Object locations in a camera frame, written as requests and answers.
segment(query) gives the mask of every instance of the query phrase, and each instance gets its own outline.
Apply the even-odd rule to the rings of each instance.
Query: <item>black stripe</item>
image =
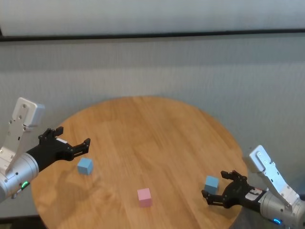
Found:
[[[247,31],[216,31],[216,32],[171,32],[171,33],[117,34],[117,35],[105,34],[105,35],[67,35],[67,36],[63,36],[63,35],[60,35],[60,36],[1,36],[0,42],[193,37],[193,36],[304,33],[304,32],[305,32],[305,29],[280,29],[280,30],[247,30]]]
[[[8,224],[13,223],[19,219],[33,219],[33,220],[41,220],[40,216],[20,216],[20,217],[8,217],[8,218],[0,218],[0,224]]]

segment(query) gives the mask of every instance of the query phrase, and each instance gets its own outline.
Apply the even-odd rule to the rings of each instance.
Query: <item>wooden table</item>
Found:
[[[91,138],[91,175],[58,161],[32,182],[37,210],[49,229],[224,229],[240,206],[208,206],[207,175],[247,175],[231,134],[196,107],[159,97],[106,101],[63,122],[62,139]],[[152,207],[140,208],[137,190],[149,187]]]

